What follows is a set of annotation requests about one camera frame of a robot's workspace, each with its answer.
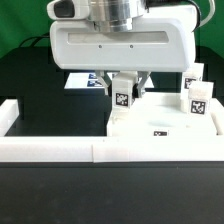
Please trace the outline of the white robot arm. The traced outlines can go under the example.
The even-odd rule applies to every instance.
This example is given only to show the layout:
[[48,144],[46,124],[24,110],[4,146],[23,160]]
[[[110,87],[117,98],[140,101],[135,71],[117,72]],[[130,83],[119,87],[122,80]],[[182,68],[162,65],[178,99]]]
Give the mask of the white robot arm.
[[93,70],[110,95],[110,72],[184,72],[195,62],[194,31],[201,17],[194,0],[52,0],[50,43],[62,69]]

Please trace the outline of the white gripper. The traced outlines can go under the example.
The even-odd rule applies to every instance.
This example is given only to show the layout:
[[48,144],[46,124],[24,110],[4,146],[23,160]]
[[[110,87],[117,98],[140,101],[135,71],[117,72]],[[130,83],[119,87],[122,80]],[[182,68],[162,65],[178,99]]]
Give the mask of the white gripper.
[[153,7],[126,32],[98,32],[91,22],[56,21],[50,28],[53,58],[62,69],[97,70],[109,94],[108,71],[138,71],[133,96],[141,98],[151,72],[183,72],[195,61],[193,6]]

